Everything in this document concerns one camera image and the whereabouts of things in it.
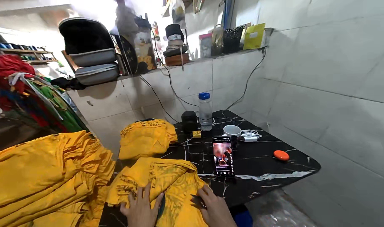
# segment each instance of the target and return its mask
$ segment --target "plastic water bottle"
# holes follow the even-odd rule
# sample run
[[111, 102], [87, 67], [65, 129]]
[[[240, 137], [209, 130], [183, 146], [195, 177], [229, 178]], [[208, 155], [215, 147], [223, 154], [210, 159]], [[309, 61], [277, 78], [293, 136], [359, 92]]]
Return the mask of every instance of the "plastic water bottle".
[[210, 93], [199, 93], [199, 122], [202, 125], [202, 131], [210, 131], [213, 127], [212, 119], [212, 100]]

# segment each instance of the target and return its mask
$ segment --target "stack of yellow fabric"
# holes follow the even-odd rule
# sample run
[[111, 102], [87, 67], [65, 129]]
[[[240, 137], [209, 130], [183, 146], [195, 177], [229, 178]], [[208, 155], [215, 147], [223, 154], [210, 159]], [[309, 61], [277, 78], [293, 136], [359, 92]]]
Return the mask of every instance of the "stack of yellow fabric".
[[131, 167], [125, 167], [114, 179], [106, 202], [113, 206], [126, 202], [128, 195], [136, 193], [151, 181], [150, 201], [154, 207], [161, 192], [165, 192], [165, 207], [157, 220], [157, 227], [207, 227], [199, 209], [192, 206], [191, 194], [205, 184], [197, 169], [189, 161], [141, 157]]
[[1, 151], [0, 227], [98, 224], [115, 166], [111, 157], [85, 131], [50, 135]]
[[122, 160], [165, 153], [169, 144], [178, 140], [175, 127], [161, 119], [130, 124], [120, 134], [119, 159]]

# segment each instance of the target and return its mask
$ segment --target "black wire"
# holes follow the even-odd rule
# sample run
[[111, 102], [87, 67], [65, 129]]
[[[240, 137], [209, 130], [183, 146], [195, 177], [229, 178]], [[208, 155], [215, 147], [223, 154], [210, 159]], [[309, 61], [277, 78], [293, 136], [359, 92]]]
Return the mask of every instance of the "black wire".
[[142, 79], [146, 84], [148, 84], [148, 85], [150, 86], [150, 88], [153, 90], [155, 96], [157, 96], [157, 99], [158, 99], [158, 101], [159, 101], [159, 103], [160, 103], [162, 109], [168, 114], [168, 116], [170, 116], [170, 117], [172, 118], [172, 120], [174, 120], [174, 121], [176, 121], [177, 123], [179, 123], [179, 121], [175, 120], [175, 119], [174, 119], [174, 118], [173, 118], [173, 117], [172, 117], [172, 116], [165, 110], [164, 106], [163, 106], [162, 103], [161, 103], [161, 100], [159, 99], [157, 93], [154, 91], [154, 88], [149, 84], [149, 82], [147, 82], [147, 80], [145, 80], [141, 75], [140, 75], [140, 77], [141, 77], [141, 79]]
[[245, 96], [245, 92], [246, 92], [246, 89], [248, 87], [248, 81], [249, 79], [251, 78], [252, 74], [254, 73], [254, 71], [256, 70], [256, 68], [262, 63], [262, 61], [265, 59], [265, 56], [266, 56], [266, 50], [264, 49], [264, 54], [263, 54], [263, 57], [262, 57], [262, 60], [256, 65], [256, 67], [254, 68], [254, 70], [252, 70], [251, 74], [249, 75], [248, 79], [246, 80], [246, 84], [245, 84], [245, 90], [244, 90], [244, 93], [242, 94], [241, 98], [239, 98], [237, 101], [235, 101], [233, 104], [231, 104], [226, 110], [230, 109], [230, 107], [234, 106], [237, 102], [239, 102], [244, 96]]
[[175, 92], [174, 87], [172, 86], [171, 74], [169, 73], [169, 70], [168, 70], [167, 66], [164, 64], [164, 62], [162, 61], [162, 59], [159, 57], [159, 54], [158, 54], [158, 51], [157, 51], [157, 42], [155, 41], [155, 36], [154, 36], [154, 34], [153, 34], [153, 37], [154, 37], [155, 52], [157, 53], [157, 57], [158, 57], [159, 60], [161, 61], [162, 65], [164, 65], [165, 69], [168, 71], [169, 84], [171, 85], [172, 92], [174, 92], [175, 96], [176, 96], [178, 99], [182, 100], [183, 102], [185, 102], [185, 103], [187, 103], [187, 104], [189, 104], [189, 105], [191, 105], [191, 106], [199, 107], [198, 105], [189, 103], [189, 102], [187, 102], [187, 101], [181, 99], [181, 98], [177, 95], [177, 93]]

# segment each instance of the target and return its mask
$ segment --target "phone screen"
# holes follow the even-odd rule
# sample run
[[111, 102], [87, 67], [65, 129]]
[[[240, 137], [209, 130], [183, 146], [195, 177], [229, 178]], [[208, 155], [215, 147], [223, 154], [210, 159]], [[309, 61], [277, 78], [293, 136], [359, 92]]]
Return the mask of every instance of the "phone screen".
[[216, 174], [234, 175], [233, 153], [229, 137], [213, 137], [213, 155]]

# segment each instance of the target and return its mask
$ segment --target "scissors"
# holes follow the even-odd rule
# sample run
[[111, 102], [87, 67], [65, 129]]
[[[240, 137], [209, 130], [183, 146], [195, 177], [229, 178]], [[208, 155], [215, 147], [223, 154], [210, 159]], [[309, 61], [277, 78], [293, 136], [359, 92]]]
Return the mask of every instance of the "scissors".
[[193, 194], [191, 194], [191, 196], [191, 202], [193, 203], [192, 206], [196, 207], [197, 209], [207, 209], [205, 202], [200, 196]]

